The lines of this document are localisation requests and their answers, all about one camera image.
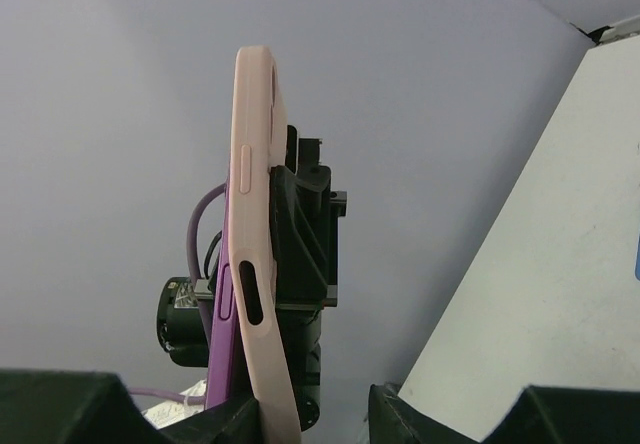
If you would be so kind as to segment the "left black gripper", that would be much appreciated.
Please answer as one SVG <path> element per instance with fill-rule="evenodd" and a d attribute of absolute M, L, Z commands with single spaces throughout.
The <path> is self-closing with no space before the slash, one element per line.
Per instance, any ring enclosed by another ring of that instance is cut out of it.
<path fill-rule="evenodd" d="M 289 125 L 285 163 L 270 171 L 276 315 L 302 431 L 320 417 L 322 311 L 338 302 L 338 220 L 347 208 L 320 150 L 320 139 Z"/>

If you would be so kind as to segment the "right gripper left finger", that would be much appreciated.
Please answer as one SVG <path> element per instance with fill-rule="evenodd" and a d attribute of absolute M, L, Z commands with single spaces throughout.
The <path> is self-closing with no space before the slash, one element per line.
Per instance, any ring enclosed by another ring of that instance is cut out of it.
<path fill-rule="evenodd" d="M 258 443 L 258 403 L 230 399 L 162 429 L 104 372 L 3 369 L 3 443 Z"/>

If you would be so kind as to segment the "pink phone case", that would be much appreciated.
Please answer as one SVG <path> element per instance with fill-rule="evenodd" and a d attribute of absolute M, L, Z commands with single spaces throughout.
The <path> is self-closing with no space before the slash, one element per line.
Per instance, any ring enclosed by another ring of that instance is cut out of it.
<path fill-rule="evenodd" d="M 301 425 L 276 317 L 270 171 L 286 158 L 287 120 L 270 49 L 243 47 L 235 65 L 228 252 L 252 391 L 267 443 L 299 443 Z"/>

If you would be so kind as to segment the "blue phone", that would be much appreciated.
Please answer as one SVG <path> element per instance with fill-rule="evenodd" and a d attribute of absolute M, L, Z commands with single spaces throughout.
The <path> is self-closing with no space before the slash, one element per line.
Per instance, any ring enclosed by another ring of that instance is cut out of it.
<path fill-rule="evenodd" d="M 638 281 L 640 280 L 640 239 L 639 238 L 638 238 L 638 244 L 636 249 L 635 277 Z"/>

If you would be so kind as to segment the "purple phone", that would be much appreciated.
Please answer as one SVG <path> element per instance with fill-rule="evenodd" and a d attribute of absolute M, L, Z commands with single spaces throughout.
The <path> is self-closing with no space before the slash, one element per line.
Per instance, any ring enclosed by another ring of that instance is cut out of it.
<path fill-rule="evenodd" d="M 228 197 L 223 185 L 224 220 L 218 251 L 205 408 L 223 404 L 250 389 L 228 253 Z"/>

